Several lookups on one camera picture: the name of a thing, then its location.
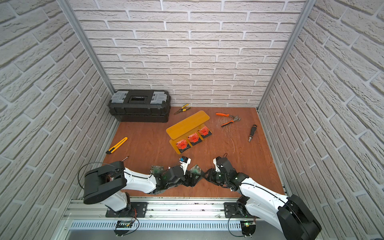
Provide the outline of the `red tea bag small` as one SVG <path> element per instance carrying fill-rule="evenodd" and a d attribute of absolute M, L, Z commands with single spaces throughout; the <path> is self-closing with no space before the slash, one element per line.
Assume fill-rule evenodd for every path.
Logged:
<path fill-rule="evenodd" d="M 197 145 L 198 143 L 202 142 L 200 136 L 198 135 L 198 133 L 193 133 L 191 135 L 188 136 L 188 141 L 190 142 L 190 144 L 192 146 L 195 146 Z"/>

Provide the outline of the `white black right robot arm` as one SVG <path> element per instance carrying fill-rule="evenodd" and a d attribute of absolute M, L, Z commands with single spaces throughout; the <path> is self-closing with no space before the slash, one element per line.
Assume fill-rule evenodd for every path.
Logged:
<path fill-rule="evenodd" d="M 322 226 L 297 195 L 287 197 L 237 172 L 228 158 L 217 157 L 205 179 L 222 188 L 238 192 L 238 214 L 258 217 L 280 230 L 287 240 L 315 240 Z"/>

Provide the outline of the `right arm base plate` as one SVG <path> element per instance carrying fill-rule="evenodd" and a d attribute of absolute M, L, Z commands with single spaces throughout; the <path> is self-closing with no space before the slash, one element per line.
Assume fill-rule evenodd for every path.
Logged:
<path fill-rule="evenodd" d="M 224 203 L 225 217 L 232 218 L 249 218 L 251 215 L 248 213 L 246 207 L 238 203 Z"/>

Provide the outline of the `red tea bag large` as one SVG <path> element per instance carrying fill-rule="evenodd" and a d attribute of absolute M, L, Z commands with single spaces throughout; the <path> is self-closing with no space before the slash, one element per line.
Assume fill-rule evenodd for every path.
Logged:
<path fill-rule="evenodd" d="M 188 150 L 191 146 L 189 145 L 188 141 L 185 139 L 182 139 L 176 143 L 176 146 L 180 153 L 185 152 Z"/>

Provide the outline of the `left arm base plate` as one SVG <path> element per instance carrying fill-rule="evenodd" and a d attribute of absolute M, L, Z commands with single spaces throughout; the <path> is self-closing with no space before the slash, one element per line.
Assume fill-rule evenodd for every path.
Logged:
<path fill-rule="evenodd" d="M 148 202 L 133 202 L 118 212 L 108 208 L 106 212 L 106 218 L 144 218 L 147 212 Z"/>

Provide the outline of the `green tea bag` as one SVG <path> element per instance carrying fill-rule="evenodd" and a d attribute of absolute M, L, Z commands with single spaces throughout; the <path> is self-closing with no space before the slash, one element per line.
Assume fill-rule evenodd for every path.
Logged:
<path fill-rule="evenodd" d="M 202 170 L 198 165 L 194 165 L 191 169 L 190 172 L 194 175 L 201 176 L 202 175 Z"/>
<path fill-rule="evenodd" d="M 150 174 L 153 176 L 160 176 L 164 171 L 164 167 L 162 166 L 151 166 Z"/>

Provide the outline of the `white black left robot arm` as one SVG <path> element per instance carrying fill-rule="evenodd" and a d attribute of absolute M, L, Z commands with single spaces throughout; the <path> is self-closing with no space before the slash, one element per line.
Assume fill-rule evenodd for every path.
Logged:
<path fill-rule="evenodd" d="M 191 159 L 182 157 L 172 168 L 152 171 L 145 175 L 124 166 L 122 161 L 105 164 L 85 173 L 85 205 L 102 203 L 114 212 L 129 210 L 131 202 L 125 190 L 140 191 L 149 195 L 162 194 L 178 186 L 194 187 L 204 173 L 198 165 L 188 170 Z"/>

